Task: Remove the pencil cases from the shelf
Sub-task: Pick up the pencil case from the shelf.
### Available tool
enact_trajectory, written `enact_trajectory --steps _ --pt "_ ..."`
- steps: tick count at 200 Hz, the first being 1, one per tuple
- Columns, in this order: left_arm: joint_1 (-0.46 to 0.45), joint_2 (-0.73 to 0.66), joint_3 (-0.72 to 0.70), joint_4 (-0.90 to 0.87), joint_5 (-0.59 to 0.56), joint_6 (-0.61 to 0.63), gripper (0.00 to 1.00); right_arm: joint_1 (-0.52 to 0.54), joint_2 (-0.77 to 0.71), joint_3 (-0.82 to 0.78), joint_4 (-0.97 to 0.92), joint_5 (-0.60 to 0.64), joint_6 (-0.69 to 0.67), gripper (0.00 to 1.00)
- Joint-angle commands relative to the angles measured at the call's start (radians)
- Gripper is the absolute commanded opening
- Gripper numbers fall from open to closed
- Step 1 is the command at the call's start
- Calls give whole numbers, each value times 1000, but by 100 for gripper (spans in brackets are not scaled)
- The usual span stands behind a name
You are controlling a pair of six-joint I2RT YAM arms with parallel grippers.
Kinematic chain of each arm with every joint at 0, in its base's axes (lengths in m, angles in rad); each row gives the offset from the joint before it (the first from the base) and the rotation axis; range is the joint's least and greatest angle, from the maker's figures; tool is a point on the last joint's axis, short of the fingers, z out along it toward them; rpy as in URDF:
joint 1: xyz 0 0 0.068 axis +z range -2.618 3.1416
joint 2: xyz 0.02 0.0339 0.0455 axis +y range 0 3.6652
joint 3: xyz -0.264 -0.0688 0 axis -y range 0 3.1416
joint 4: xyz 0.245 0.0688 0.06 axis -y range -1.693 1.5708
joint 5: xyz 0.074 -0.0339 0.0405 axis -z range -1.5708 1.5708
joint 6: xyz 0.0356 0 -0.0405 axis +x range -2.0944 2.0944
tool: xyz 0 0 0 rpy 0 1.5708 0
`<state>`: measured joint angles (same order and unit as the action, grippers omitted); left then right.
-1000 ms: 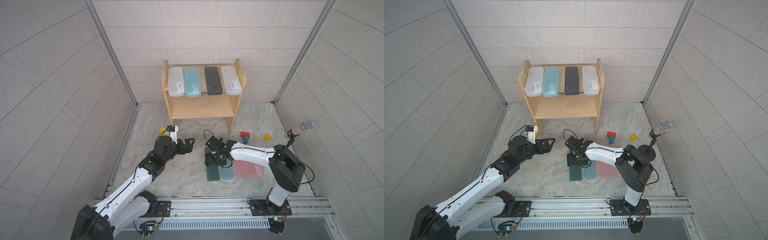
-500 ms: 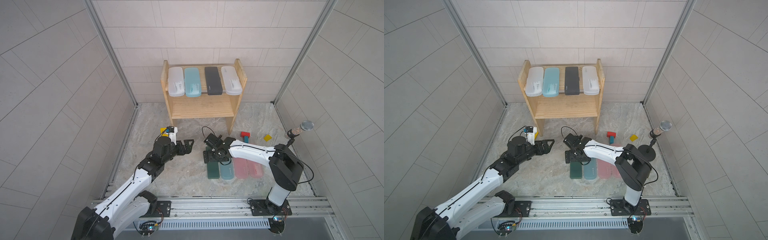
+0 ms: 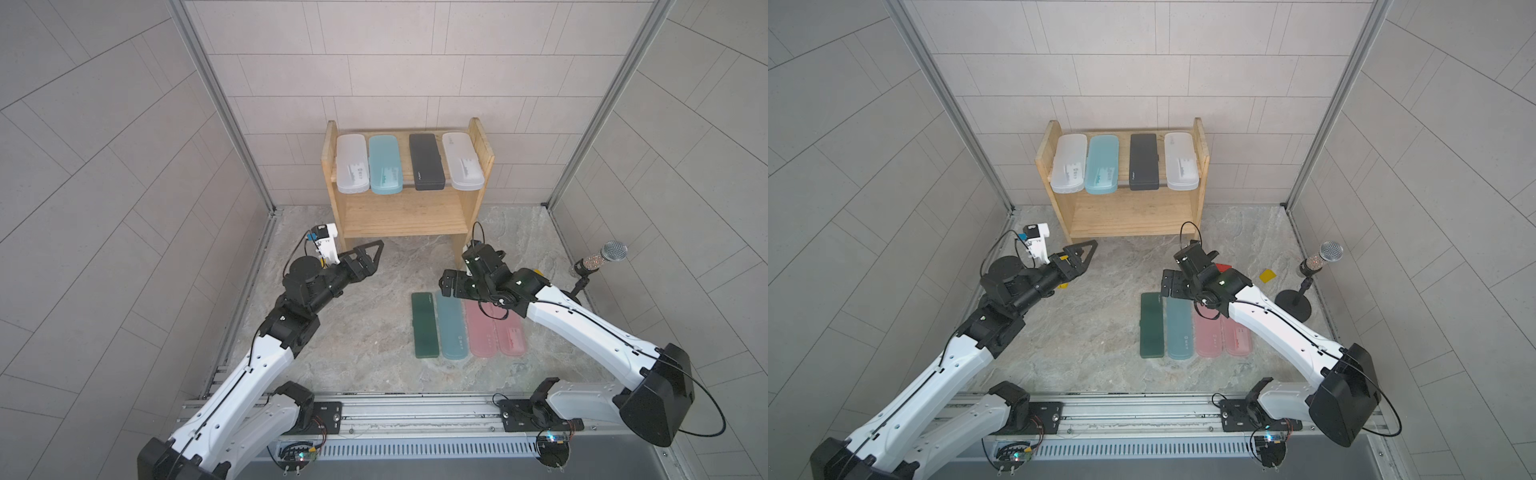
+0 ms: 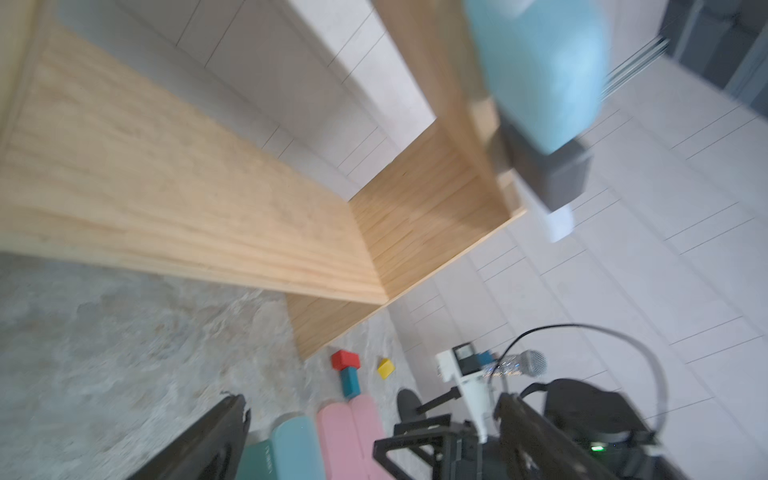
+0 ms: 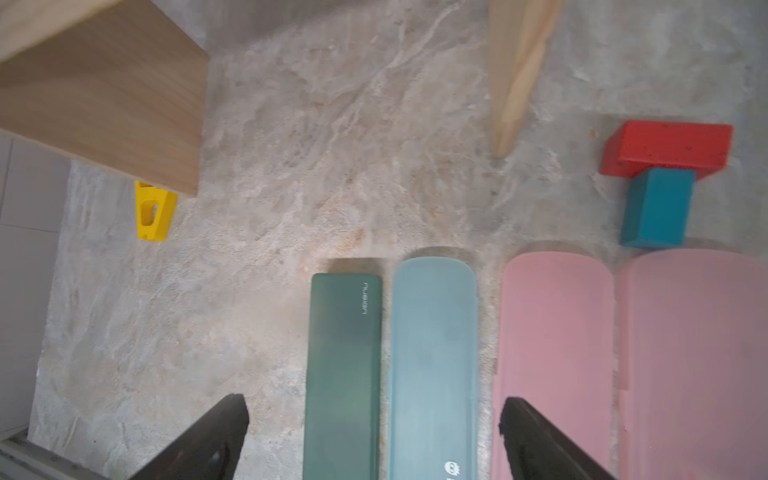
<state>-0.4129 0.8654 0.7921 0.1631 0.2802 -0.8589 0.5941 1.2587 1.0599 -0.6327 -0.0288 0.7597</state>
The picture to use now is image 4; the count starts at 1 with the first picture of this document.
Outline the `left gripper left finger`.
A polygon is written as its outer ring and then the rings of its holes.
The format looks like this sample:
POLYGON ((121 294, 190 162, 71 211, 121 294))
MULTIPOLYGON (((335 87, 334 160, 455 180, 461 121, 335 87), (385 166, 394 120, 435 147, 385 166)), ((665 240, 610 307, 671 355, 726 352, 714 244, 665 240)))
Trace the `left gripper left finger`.
POLYGON ((244 396, 227 395, 129 479, 233 479, 250 420, 244 396))

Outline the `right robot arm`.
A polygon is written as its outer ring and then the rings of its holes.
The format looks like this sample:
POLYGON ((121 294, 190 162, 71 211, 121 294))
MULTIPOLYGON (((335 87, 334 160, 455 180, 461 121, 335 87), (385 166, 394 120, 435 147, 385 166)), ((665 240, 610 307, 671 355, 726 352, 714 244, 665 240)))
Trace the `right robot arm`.
POLYGON ((659 453, 656 431, 626 398, 586 382, 535 382, 520 394, 500 395, 492 417, 498 435, 486 442, 470 422, 428 418, 411 390, 398 394, 405 421, 375 441, 374 460, 393 478, 408 473, 390 458, 408 450, 434 479, 683 479, 659 453))

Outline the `dark green pencil case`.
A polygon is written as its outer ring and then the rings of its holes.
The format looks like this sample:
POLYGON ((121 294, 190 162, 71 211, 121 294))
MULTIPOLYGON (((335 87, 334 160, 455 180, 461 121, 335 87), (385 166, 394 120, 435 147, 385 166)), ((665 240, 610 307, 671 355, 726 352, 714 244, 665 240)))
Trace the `dark green pencil case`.
POLYGON ((274 447, 270 440, 247 445, 240 459, 236 480, 277 480, 274 447))

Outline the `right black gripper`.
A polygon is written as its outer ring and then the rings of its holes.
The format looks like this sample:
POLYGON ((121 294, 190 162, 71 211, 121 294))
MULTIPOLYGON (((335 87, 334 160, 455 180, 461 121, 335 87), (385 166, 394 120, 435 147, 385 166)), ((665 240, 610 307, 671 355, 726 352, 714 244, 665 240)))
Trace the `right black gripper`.
POLYGON ((412 479, 390 458, 407 450, 430 469, 432 479, 497 479, 498 463, 491 449, 480 442, 471 422, 456 423, 441 415, 394 426, 391 437, 374 442, 373 459, 394 479, 412 479))

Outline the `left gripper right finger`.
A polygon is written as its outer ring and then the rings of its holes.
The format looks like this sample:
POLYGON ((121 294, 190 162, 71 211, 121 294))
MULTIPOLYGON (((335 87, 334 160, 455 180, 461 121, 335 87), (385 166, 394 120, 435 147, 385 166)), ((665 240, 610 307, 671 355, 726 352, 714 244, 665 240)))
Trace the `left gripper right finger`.
POLYGON ((500 452, 510 479, 615 477, 516 394, 499 396, 494 419, 499 422, 500 452))

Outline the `pink pencil case plain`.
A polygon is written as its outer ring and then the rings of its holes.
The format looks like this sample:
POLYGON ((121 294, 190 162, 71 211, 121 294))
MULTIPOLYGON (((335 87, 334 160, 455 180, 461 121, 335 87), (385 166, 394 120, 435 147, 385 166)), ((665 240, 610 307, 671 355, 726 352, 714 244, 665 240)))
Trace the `pink pencil case plain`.
POLYGON ((368 479, 353 414, 346 403, 330 403, 316 417, 327 479, 368 479))

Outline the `light blue pencil case bottom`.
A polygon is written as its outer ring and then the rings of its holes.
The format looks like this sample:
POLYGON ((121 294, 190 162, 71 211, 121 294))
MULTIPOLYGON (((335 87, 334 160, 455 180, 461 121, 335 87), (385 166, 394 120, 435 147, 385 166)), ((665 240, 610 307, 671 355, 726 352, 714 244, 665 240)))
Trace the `light blue pencil case bottom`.
POLYGON ((284 420, 273 429, 270 440, 278 479, 326 479, 317 430, 309 417, 284 420))

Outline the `pink pencil case with label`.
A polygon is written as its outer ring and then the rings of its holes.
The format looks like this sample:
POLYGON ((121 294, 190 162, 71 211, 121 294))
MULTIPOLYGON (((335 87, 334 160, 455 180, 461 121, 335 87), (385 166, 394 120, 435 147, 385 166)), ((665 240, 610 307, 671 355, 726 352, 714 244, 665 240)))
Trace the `pink pencil case with label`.
POLYGON ((374 443, 386 438, 375 400, 370 395, 359 395, 348 403, 355 422, 364 465, 369 479, 390 480, 391 475, 374 459, 374 443))

